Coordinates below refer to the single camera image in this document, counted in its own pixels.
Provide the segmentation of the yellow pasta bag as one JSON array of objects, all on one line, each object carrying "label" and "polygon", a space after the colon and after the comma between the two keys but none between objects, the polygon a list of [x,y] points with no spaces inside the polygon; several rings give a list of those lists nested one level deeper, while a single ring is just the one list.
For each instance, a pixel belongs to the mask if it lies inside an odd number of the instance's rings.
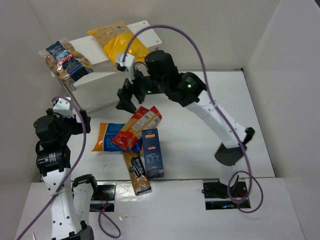
[{"label": "yellow pasta bag", "polygon": [[[87,33],[94,37],[114,66],[117,56],[125,52],[128,43],[134,36],[124,21],[97,27]],[[127,52],[128,55],[133,55],[138,62],[144,62],[149,53],[149,49],[138,38],[133,40]]]}]

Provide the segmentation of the dark blue Agnesi pasta bag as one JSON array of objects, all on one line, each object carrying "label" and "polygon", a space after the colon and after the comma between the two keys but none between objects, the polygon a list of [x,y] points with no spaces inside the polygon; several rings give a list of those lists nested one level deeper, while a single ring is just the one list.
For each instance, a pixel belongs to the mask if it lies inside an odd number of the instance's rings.
[{"label": "dark blue Agnesi pasta bag", "polygon": [[50,71],[69,85],[94,72],[88,58],[78,52],[66,38],[40,51],[39,55],[45,60]]}]

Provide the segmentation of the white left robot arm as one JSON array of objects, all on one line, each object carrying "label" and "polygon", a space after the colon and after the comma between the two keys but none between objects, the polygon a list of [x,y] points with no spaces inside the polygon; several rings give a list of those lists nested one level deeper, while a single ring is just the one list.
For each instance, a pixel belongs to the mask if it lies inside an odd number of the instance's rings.
[{"label": "white left robot arm", "polygon": [[86,111],[80,110],[80,122],[72,110],[49,108],[33,126],[39,138],[36,166],[50,195],[52,240],[93,240],[89,224],[90,202],[97,188],[92,174],[71,180],[71,151],[68,141],[72,135],[86,135],[91,131]]}]

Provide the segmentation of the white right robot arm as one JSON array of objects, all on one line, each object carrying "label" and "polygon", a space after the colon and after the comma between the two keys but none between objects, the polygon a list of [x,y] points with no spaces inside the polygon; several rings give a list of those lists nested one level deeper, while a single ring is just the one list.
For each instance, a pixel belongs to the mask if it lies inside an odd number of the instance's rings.
[{"label": "white right robot arm", "polygon": [[116,68],[129,73],[117,92],[116,108],[135,113],[132,97],[142,104],[146,95],[165,94],[169,100],[196,114],[221,140],[214,154],[221,166],[215,195],[226,199],[235,191],[239,179],[236,163],[244,157],[255,130],[242,126],[210,99],[206,84],[196,74],[180,73],[169,53],[156,50],[145,57],[147,76],[136,69],[136,63],[131,54],[119,53],[116,57]]}]

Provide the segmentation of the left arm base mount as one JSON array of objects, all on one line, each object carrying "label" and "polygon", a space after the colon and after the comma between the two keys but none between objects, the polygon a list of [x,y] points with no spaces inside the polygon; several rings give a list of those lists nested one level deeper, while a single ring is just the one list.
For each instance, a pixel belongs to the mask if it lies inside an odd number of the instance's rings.
[{"label": "left arm base mount", "polygon": [[115,211],[116,183],[110,181],[98,181],[90,200],[90,208],[103,212]]}]

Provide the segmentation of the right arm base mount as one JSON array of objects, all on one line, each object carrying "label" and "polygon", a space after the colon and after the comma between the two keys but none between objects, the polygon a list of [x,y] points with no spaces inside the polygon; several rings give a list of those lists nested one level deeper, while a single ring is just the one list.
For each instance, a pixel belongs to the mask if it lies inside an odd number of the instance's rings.
[{"label": "right arm base mount", "polygon": [[[204,195],[206,210],[237,209],[237,203],[228,197],[227,187],[218,181],[204,181],[201,192]],[[247,192],[245,181],[239,181],[230,189],[231,196],[237,201],[242,200]]]}]

